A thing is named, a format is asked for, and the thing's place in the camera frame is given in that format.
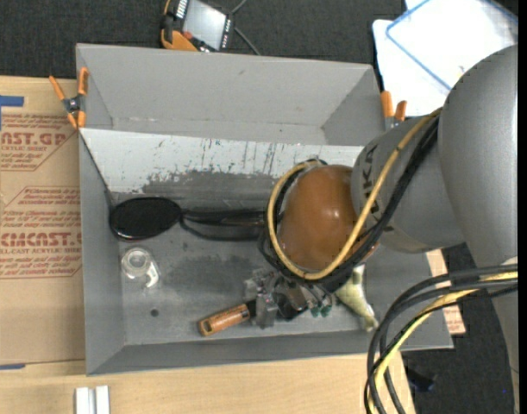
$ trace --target black cable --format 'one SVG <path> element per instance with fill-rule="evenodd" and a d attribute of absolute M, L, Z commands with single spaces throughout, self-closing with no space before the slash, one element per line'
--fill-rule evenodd
<path fill-rule="evenodd" d="M 507 273 L 507 272 L 513 271 L 513 269 L 514 269 L 514 266 L 509 265 L 509 266 L 490 267 L 487 271 L 488 271 L 488 274 L 495 274 L 495 273 Z M 473 279 L 473 278 L 478 277 L 481 274 L 484 274 L 480 270 L 482 269 L 480 268 L 480 269 L 473 269 L 473 270 L 462 270 L 459 272 L 447 273 L 441 276 L 436 276 L 434 278 L 426 279 L 414 285 L 413 287 L 409 288 L 407 291 L 405 291 L 401 295 L 399 295 L 399 297 L 391 305 L 391 308 L 394 308 L 399 302 L 405 300 L 412 294 L 416 294 L 417 292 L 420 292 L 430 286 L 437 285 L 437 284 L 440 284 L 441 282 L 444 282 L 446 278 L 449 278 L 448 280 L 450 281 L 455 281 L 456 279 Z M 511 292 L 510 287 L 507 287 L 506 290 L 508 292 Z M 492 298 L 497 297 L 498 295 L 499 295 L 499 292 L 490 294 Z M 380 353 L 386 347 L 386 338 L 387 338 L 387 332 L 380 338 Z M 386 372 L 384 373 L 384 379 L 386 381 L 386 386 L 388 388 L 390 396 L 392 397 L 392 402 L 396 406 L 398 413 L 404 414 L 405 410 L 403 409 L 403 406 L 401 405 L 401 402 L 399 401 L 398 395 L 395 392 L 395 388 L 393 387 L 392 376 L 390 375 L 389 370 L 386 370 Z"/>
<path fill-rule="evenodd" d="M 509 280 L 506 280 L 506 281 L 500 281 L 497 286 L 500 286 L 501 285 L 501 282 L 506 282 L 506 283 L 511 283 L 513 282 L 515 279 L 509 279 Z M 500 296 L 504 296 L 506 294 L 509 294 L 509 293 L 512 293 L 512 292 L 515 292 L 518 290 L 518 285 L 510 285 L 510 286 L 505 286 L 505 288 L 502 288 L 501 290 L 498 290 L 496 292 L 492 292 L 490 293 L 490 297 L 491 298 L 497 298 L 497 297 L 500 297 Z M 473 298 L 477 298 L 478 296 L 476 296 L 475 294 L 469 294 L 467 296 L 463 296 L 459 299 L 457 299 L 455 302 L 451 302 L 451 303 L 446 303 L 446 304 L 443 304 L 443 305 L 439 305 L 433 309 L 430 309 L 430 310 L 427 310 L 421 314 L 419 314 L 417 317 L 413 317 L 399 332 L 398 334 L 392 339 L 392 341 L 384 348 L 384 351 L 381 353 L 381 356 L 380 358 L 374 363 L 373 365 L 373 369 L 372 369 L 372 373 L 369 373 L 368 374 L 368 378 L 367 378 L 367 383 L 365 385 L 365 391 L 364 391 L 364 397 L 365 397 L 365 409 L 367 410 L 367 412 L 371 412 L 370 410 L 370 406 L 368 404 L 368 390 L 372 392 L 372 387 L 374 387 L 374 389 L 376 390 L 376 393 L 373 393 L 373 401 L 374 401 L 374 404 L 377 408 L 377 410 L 382 413 L 385 411 L 383 411 L 383 404 L 381 403 L 380 401 L 380 395 L 378 394 L 378 390 L 375 386 L 375 382 L 373 381 L 373 373 L 376 371 L 376 369 L 378 368 L 378 366 L 382 363 L 382 361 L 387 357 L 387 355 L 391 352 L 392 348 L 396 345 L 396 343 L 399 341 L 399 339 L 401 338 L 401 336 L 404 335 L 404 333 L 410 329 L 414 323 L 416 323 L 418 321 L 418 319 L 426 314 L 429 314 L 433 311 L 438 311 L 438 310 L 441 310 L 441 309 L 444 309 L 444 308 L 447 308 L 449 306 L 453 306 L 453 305 L 457 305 L 459 304 L 460 302 L 462 301 L 467 301 L 467 300 L 470 300 L 470 299 L 473 299 Z M 396 410 L 398 411 L 398 413 L 402 414 L 402 413 L 405 413 L 405 410 L 403 408 L 403 406 L 401 405 L 401 402 L 399 401 L 399 398 L 398 398 L 398 395 L 395 391 L 395 387 L 393 385 L 393 382 L 392 382 L 392 378 L 391 378 L 391 375 L 389 374 L 389 370 L 386 369 L 385 370 L 385 373 L 384 373 L 384 376 L 386 377 L 386 375 L 389 376 L 389 379 L 386 378 L 386 385 L 388 387 L 388 391 L 390 393 L 390 395 L 392 396 L 392 402 L 396 408 Z"/>
<path fill-rule="evenodd" d="M 261 55 L 261 52 L 257 49 L 257 47 L 254 46 L 254 43 L 252 43 L 247 36 L 235 26 L 235 32 L 246 42 L 246 44 L 249 46 L 249 48 L 254 51 L 255 55 Z"/>
<path fill-rule="evenodd" d="M 224 233 L 222 233 L 221 235 L 209 235 L 202 233 L 197 229 L 194 229 L 191 225 L 187 224 L 186 221 L 190 221 L 191 223 L 197 223 L 200 225 L 205 225 L 208 228 L 220 229 L 222 232 L 225 229 L 228 229 L 231 231 L 239 231 L 241 233 L 239 235 L 225 235 Z M 207 239 L 210 241 L 254 241 L 260 237 L 260 232 L 263 230 L 263 228 L 259 226 L 249 227 L 241 225 L 223 225 L 218 223 L 201 223 L 189 220 L 185 216 L 181 216 L 181 218 L 179 219 L 179 225 L 183 230 L 186 230 L 187 232 L 199 238 Z"/>
<path fill-rule="evenodd" d="M 466 283 L 466 285 L 463 287 L 462 285 L 460 285 L 458 288 L 457 288 L 457 291 L 461 291 L 461 290 L 479 290 L 479 289 L 482 289 L 482 288 L 490 288 L 490 287 L 494 287 L 494 286 L 505 286 L 505 285 L 512 285 L 514 284 L 515 282 L 515 279 L 508 279 L 508 280 L 500 280 L 500 281 L 487 281 L 487 282 L 468 282 Z M 439 298 L 441 297 L 443 294 L 447 294 L 447 293 L 444 293 L 443 291 L 444 290 L 447 290 L 449 293 L 451 292 L 455 292 L 455 290 L 453 290 L 452 286 L 446 286 L 446 287 L 443 287 L 441 289 L 436 289 L 436 290 L 432 290 L 430 292 L 426 292 L 426 293 L 422 293 L 416 297 L 414 297 L 413 299 L 409 299 L 408 302 L 409 302 L 409 306 L 413 306 L 414 304 L 421 304 L 422 302 L 430 299 L 430 298 Z M 388 331 L 388 326 L 389 324 L 391 323 L 391 321 L 393 319 L 395 319 L 401 312 L 403 312 L 404 310 L 406 310 L 407 308 L 405 308 L 405 306 L 407 305 L 406 303 L 407 301 L 405 301 L 405 303 L 399 303 L 397 305 L 397 307 L 393 308 L 392 310 L 389 310 L 387 313 L 386 313 L 386 316 L 384 317 L 384 319 L 382 320 L 382 322 L 380 323 L 380 326 L 379 328 L 377 329 L 377 331 L 374 333 L 374 337 L 373 337 L 373 340 L 371 341 L 371 346 L 369 348 L 369 356 L 367 357 L 367 370 L 368 370 L 368 375 L 372 375 L 374 369 L 381 363 L 381 360 L 379 362 L 377 362 L 377 364 L 372 364 L 372 360 L 371 358 L 374 357 L 375 353 L 376 353 L 376 349 L 377 349 L 377 339 L 380 339 L 380 354 L 385 354 L 385 345 L 386 345 L 386 337 L 387 337 L 387 331 Z M 388 390 L 390 390 L 391 392 L 395 392 L 395 390 L 393 389 L 393 385 L 392 385 L 392 382 L 391 382 L 391 379 L 390 379 L 390 385 L 388 386 Z M 371 384 L 371 392 L 373 394 L 373 398 L 380 398 L 380 396 L 378 395 L 378 391 L 376 390 L 374 384 L 372 383 Z"/>
<path fill-rule="evenodd" d="M 400 313 L 405 311 L 406 309 L 410 308 L 413 305 L 421 304 L 422 302 L 432 299 L 432 298 L 439 298 L 443 294 L 447 294 L 447 292 L 453 292 L 454 287 L 452 285 L 445 286 L 439 289 L 431 290 L 429 292 L 421 293 L 413 298 L 406 298 L 411 292 L 419 291 L 418 289 L 425 288 L 426 286 L 430 286 L 430 284 L 443 282 L 446 280 L 451 280 L 455 278 L 464 278 L 465 276 L 468 278 L 472 278 L 476 276 L 477 274 L 495 274 L 495 273 L 506 273 L 506 271 L 514 271 L 514 266 L 495 266 L 495 267 L 483 267 L 480 268 L 480 272 L 476 273 L 475 271 L 461 271 L 455 273 L 447 273 L 442 276 L 438 276 L 435 278 L 428 279 L 424 281 L 423 283 L 419 283 L 414 285 L 410 290 L 403 293 L 386 313 L 384 319 L 380 323 L 380 326 L 376 329 L 373 339 L 371 341 L 369 352 L 367 356 L 367 373 L 368 376 L 372 376 L 374 370 L 376 367 L 381 363 L 381 360 L 379 360 L 376 363 L 373 363 L 373 358 L 376 353 L 376 349 L 378 347 L 378 342 L 380 342 L 380 351 L 383 350 L 383 346 L 385 344 L 385 341 L 383 339 L 386 339 L 387 336 L 387 329 L 389 324 L 392 322 L 393 319 L 395 319 Z M 504 286 L 504 285 L 513 285 L 515 282 L 515 279 L 509 279 L 509 280 L 500 280 L 500 281 L 487 281 L 487 282 L 466 282 L 465 284 L 459 284 L 456 287 L 457 291 L 461 290 L 474 290 L 474 289 L 480 289 L 480 288 L 493 288 L 495 286 Z M 383 405 L 381 405 L 380 402 L 380 396 L 378 394 L 378 391 L 375 387 L 374 382 L 371 382 L 369 384 L 369 389 L 373 395 L 373 399 L 377 400 L 378 403 L 376 403 L 376 407 L 380 412 L 383 412 Z"/>

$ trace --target brown round object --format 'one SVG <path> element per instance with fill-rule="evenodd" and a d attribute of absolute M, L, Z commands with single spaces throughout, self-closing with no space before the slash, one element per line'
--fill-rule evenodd
<path fill-rule="evenodd" d="M 351 172 L 348 166 L 318 166 L 302 173 L 286 193 L 280 246 L 290 260 L 309 272 L 321 271 L 334 260 L 357 221 L 351 203 Z"/>

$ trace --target black wire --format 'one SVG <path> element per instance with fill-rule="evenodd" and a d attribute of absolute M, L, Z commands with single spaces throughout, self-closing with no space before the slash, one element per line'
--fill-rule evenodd
<path fill-rule="evenodd" d="M 497 273 L 497 272 L 506 272 L 507 271 L 507 267 L 508 267 L 508 271 L 514 271 L 514 266 L 483 267 L 483 268 L 480 269 L 480 274 L 493 274 L 493 273 Z M 428 280 L 424 281 L 423 283 L 429 284 L 429 283 L 432 283 L 432 282 L 436 282 L 436 283 L 437 282 L 443 282 L 445 280 L 450 280 L 453 277 L 459 277 L 460 278 L 460 277 L 467 276 L 468 278 L 472 278 L 473 276 L 476 275 L 475 271 L 461 271 L 461 272 L 456 272 L 456 273 L 457 274 L 447 273 L 447 274 L 444 274 L 442 276 L 438 276 L 436 278 L 428 279 Z M 496 286 L 514 285 L 515 282 L 517 282 L 516 279 L 490 280 L 490 281 L 487 281 L 487 282 L 473 282 L 472 281 L 472 282 L 466 282 L 464 285 L 463 284 L 457 285 L 456 286 L 456 290 L 454 290 L 454 286 L 453 285 L 449 285 L 449 286 L 445 286 L 445 287 L 438 288 L 438 289 L 435 289 L 435 290 L 431 290 L 431 291 L 428 291 L 428 292 L 423 292 L 423 293 L 421 293 L 421 294 L 419 294 L 419 295 L 417 295 L 415 297 L 412 297 L 412 298 L 405 298 L 409 294 L 410 291 L 414 291 L 414 290 L 416 290 L 419 287 L 422 288 L 423 283 L 419 283 L 417 285 L 414 285 L 410 290 L 408 290 L 407 292 L 403 293 L 403 295 L 401 297 L 404 297 L 404 299 L 401 299 L 401 297 L 396 299 L 396 302 L 390 307 L 390 309 L 386 313 L 384 319 L 380 323 L 379 327 L 376 329 L 376 331 L 374 333 L 374 336 L 373 336 L 373 339 L 371 341 L 371 344 L 370 344 L 370 347 L 369 347 L 369 351 L 368 351 L 368 356 L 367 356 L 367 375 L 368 376 L 372 376 L 374 371 L 375 371 L 375 369 L 376 369 L 376 367 L 381 363 L 382 358 L 384 357 L 384 355 L 382 355 L 381 358 L 376 363 L 373 362 L 373 358 L 374 358 L 374 355 L 376 353 L 376 349 L 378 347 L 378 343 L 380 342 L 380 351 L 383 351 L 382 347 L 385 344 L 384 339 L 386 339 L 386 336 L 387 336 L 388 326 L 403 311 L 407 310 L 408 308 L 410 308 L 413 305 L 421 304 L 422 302 L 424 302 L 426 300 L 429 300 L 429 299 L 432 299 L 432 298 L 439 298 L 442 295 L 447 294 L 448 292 L 461 291 L 461 290 L 476 290 L 476 289 L 479 290 L 481 288 L 493 288 L 493 287 L 496 287 Z M 370 383 L 368 383 L 369 390 L 370 390 L 371 394 L 373 395 L 373 400 L 375 400 L 376 408 L 377 408 L 377 410 L 379 412 L 384 412 L 384 407 L 383 407 L 383 405 L 380 402 L 380 396 L 378 394 L 378 390 L 377 390 L 377 388 L 375 386 L 375 383 L 372 381 L 372 379 L 369 379 L 369 382 L 370 382 Z M 365 399 L 366 399 L 366 407 L 367 407 L 367 409 L 369 409 L 368 401 L 367 401 L 367 393 L 366 392 L 365 392 Z"/>
<path fill-rule="evenodd" d="M 511 283 L 513 282 L 514 280 L 516 279 L 509 279 L 507 281 L 500 281 L 500 282 L 507 282 L 507 283 Z M 505 288 L 502 288 L 501 290 L 498 290 L 498 291 L 495 291 L 495 292 L 492 292 L 490 293 L 490 297 L 491 298 L 497 298 L 497 297 L 500 297 L 500 296 L 504 296 L 506 294 L 509 294 L 509 293 L 512 293 L 512 292 L 515 292 L 518 290 L 518 284 L 516 285 L 510 285 L 510 286 L 506 286 Z M 371 390 L 371 387 L 374 386 L 374 388 L 376 389 L 376 386 L 375 386 L 375 382 L 373 381 L 373 373 L 376 371 L 376 369 L 378 368 L 378 366 L 382 363 L 382 361 L 387 357 L 387 355 L 391 352 L 392 348 L 395 346 L 395 344 L 399 341 L 399 339 L 401 338 L 401 336 L 408 330 L 410 329 L 414 323 L 417 322 L 417 320 L 426 315 L 426 314 L 429 314 L 433 311 L 437 311 L 437 310 L 441 310 L 441 309 L 444 309 L 444 308 L 447 308 L 449 306 L 453 306 L 453 305 L 457 305 L 459 304 L 460 302 L 462 301 L 467 301 L 467 300 L 470 300 L 470 299 L 474 299 L 474 298 L 478 298 L 479 296 L 476 296 L 475 294 L 469 294 L 467 296 L 463 296 L 459 299 L 457 299 L 455 302 L 451 302 L 451 303 L 447 303 L 447 304 L 443 304 L 443 305 L 439 305 L 437 307 L 435 307 L 434 309 L 430 309 L 430 310 L 427 310 L 425 312 L 423 312 L 422 314 L 419 314 L 417 317 L 413 317 L 399 332 L 398 334 L 394 337 L 394 339 L 392 339 L 392 341 L 384 348 L 384 351 L 381 354 L 380 358 L 374 363 L 374 366 L 373 366 L 373 370 L 372 370 L 372 373 L 370 373 L 368 375 L 368 378 L 367 378 L 367 383 L 365 385 L 365 391 L 364 391 L 364 397 L 365 397 L 365 409 L 367 410 L 367 412 L 371 412 L 370 411 L 370 406 L 368 405 L 368 390 Z M 390 395 L 392 396 L 392 402 L 396 408 L 396 410 L 398 411 L 399 414 L 403 414 L 405 413 L 405 409 L 403 408 L 403 406 L 401 405 L 401 402 L 399 401 L 399 398 L 398 398 L 398 395 L 395 391 L 395 387 L 393 385 L 393 382 L 392 382 L 392 377 L 391 375 L 389 374 L 389 370 L 386 369 L 385 373 L 384 373 L 384 376 L 388 375 L 389 376 L 389 379 L 386 378 L 386 385 L 388 387 L 388 391 L 390 393 Z M 378 390 L 376 389 L 376 393 L 373 395 L 373 401 L 375 403 L 375 405 L 377 406 L 376 404 L 376 401 L 379 401 L 378 405 L 381 405 L 381 408 L 383 410 L 383 404 L 381 403 L 380 401 L 380 395 L 378 394 Z"/>
<path fill-rule="evenodd" d="M 513 271 L 514 265 L 508 265 L 508 266 L 498 266 L 498 267 L 488 267 L 487 274 L 495 274 L 495 273 L 507 273 L 510 271 Z M 478 277 L 479 275 L 484 274 L 482 268 L 480 269 L 473 269 L 473 270 L 461 270 L 459 272 L 452 272 L 452 273 L 446 273 L 441 276 L 436 276 L 434 278 L 426 279 L 422 282 L 419 282 L 418 284 L 414 285 L 413 287 L 409 288 L 406 292 L 399 295 L 399 297 L 393 302 L 391 305 L 391 308 L 395 308 L 399 302 L 407 299 L 410 295 L 416 294 L 417 292 L 420 292 L 430 286 L 437 285 L 441 282 L 444 282 L 445 280 L 451 280 L 455 281 L 456 279 L 462 278 L 462 279 L 473 279 Z M 491 297 L 497 297 L 499 295 L 499 292 L 492 293 Z M 386 338 L 387 338 L 387 332 L 380 338 L 380 352 L 384 350 L 386 347 Z M 393 386 L 392 376 L 390 375 L 389 370 L 386 370 L 384 373 L 384 378 L 386 381 L 386 385 L 388 388 L 388 391 L 392 397 L 392 402 L 396 406 L 396 409 L 398 410 L 399 414 L 404 414 L 405 410 L 403 409 L 403 406 L 401 405 L 401 402 L 399 401 L 398 395 L 395 392 L 395 388 Z"/>
<path fill-rule="evenodd" d="M 494 287 L 494 286 L 505 286 L 505 285 L 512 285 L 515 283 L 515 279 L 508 279 L 508 280 L 493 280 L 493 281 L 487 281 L 487 282 L 469 282 L 466 284 L 466 287 L 465 289 L 467 290 L 479 290 L 479 289 L 483 289 L 483 288 L 490 288 L 490 287 Z M 461 291 L 463 288 L 462 287 L 459 287 L 457 289 L 457 291 Z M 377 344 L 378 344 L 378 341 L 380 340 L 380 353 L 381 354 L 384 354 L 384 346 L 386 344 L 386 337 L 387 337 L 387 331 L 388 331 L 388 326 L 389 324 L 392 322 L 392 320 L 394 320 L 400 313 L 402 313 L 403 311 L 405 311 L 407 308 L 415 305 L 415 304 L 421 304 L 422 302 L 426 301 L 426 300 L 429 300 L 431 298 L 439 298 L 441 297 L 442 295 L 444 294 L 447 294 L 446 292 L 453 292 L 454 290 L 452 289 L 451 286 L 446 286 L 446 287 L 443 287 L 443 288 L 440 288 L 440 289 L 435 289 L 435 290 L 432 290 L 432 291 L 429 291 L 429 292 L 425 292 L 425 293 L 421 293 L 420 295 L 417 295 L 416 297 L 412 298 L 412 299 L 408 299 L 408 300 L 405 300 L 404 302 L 402 303 L 399 303 L 397 305 L 397 307 L 393 310 L 389 310 L 387 313 L 386 313 L 386 316 L 384 317 L 384 319 L 382 320 L 382 322 L 380 323 L 380 326 L 377 328 L 376 332 L 374 333 L 374 337 L 373 337 L 373 340 L 371 341 L 371 346 L 369 348 L 369 353 L 368 353 L 368 357 L 367 357 L 367 371 L 368 371 L 368 375 L 372 375 L 373 371 L 375 370 L 375 368 L 378 366 L 376 364 L 374 364 L 372 362 L 373 360 L 373 357 L 376 353 L 376 349 L 377 349 Z M 371 383 L 371 392 L 373 394 L 373 398 L 378 398 L 380 399 L 380 396 L 378 395 L 378 391 L 376 390 L 376 387 L 374 385 L 374 382 Z"/>

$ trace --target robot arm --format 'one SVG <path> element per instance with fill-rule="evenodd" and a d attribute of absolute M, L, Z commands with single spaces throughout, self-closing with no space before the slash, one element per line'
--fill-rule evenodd
<path fill-rule="evenodd" d="M 399 124 L 363 149 L 352 175 L 356 210 L 366 202 L 400 137 L 416 121 Z M 518 45 L 482 60 L 462 76 L 437 127 L 437 144 L 407 186 L 380 242 L 410 253 L 465 242 L 477 267 L 517 260 Z M 417 142 L 399 155 L 380 189 L 367 219 L 369 228 L 382 218 Z M 505 336 L 518 412 L 518 293 L 496 298 L 493 304 Z"/>

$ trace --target cardboard box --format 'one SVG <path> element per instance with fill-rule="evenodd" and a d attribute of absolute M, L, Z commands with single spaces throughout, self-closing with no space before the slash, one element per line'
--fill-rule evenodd
<path fill-rule="evenodd" d="M 47 78 L 1 96 L 22 105 L 0 109 L 0 365 L 82 359 L 78 134 Z"/>
<path fill-rule="evenodd" d="M 111 206 L 146 195 L 188 210 L 264 208 L 276 179 L 302 160 L 352 166 L 384 131 L 371 66 L 78 45 L 77 67 L 90 73 L 79 143 L 87 373 L 367 351 L 370 335 L 341 305 L 326 318 L 307 312 L 203 338 L 197 320 L 239 304 L 243 281 L 267 266 L 256 244 L 175 226 L 141 243 L 161 270 L 148 290 L 121 272 L 131 243 L 108 221 Z M 427 276 L 425 254 L 381 248 L 368 262 L 368 300 L 383 313 Z M 423 345 L 451 345 L 441 315 L 405 347 Z"/>

